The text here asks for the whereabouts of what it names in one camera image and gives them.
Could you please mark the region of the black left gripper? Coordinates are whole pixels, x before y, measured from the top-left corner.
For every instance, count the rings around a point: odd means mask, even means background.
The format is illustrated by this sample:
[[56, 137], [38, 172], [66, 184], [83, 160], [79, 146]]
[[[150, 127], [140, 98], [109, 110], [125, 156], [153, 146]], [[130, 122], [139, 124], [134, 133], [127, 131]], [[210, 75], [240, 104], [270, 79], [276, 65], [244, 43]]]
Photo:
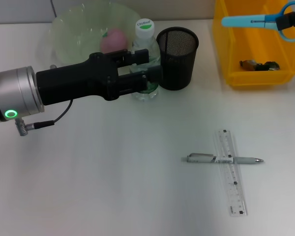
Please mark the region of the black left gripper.
[[38, 92], [45, 106], [92, 95], [113, 101], [120, 95], [151, 93], [163, 80], [162, 66], [119, 77], [117, 69], [148, 62], [148, 49], [94, 53], [82, 63], [37, 72]]

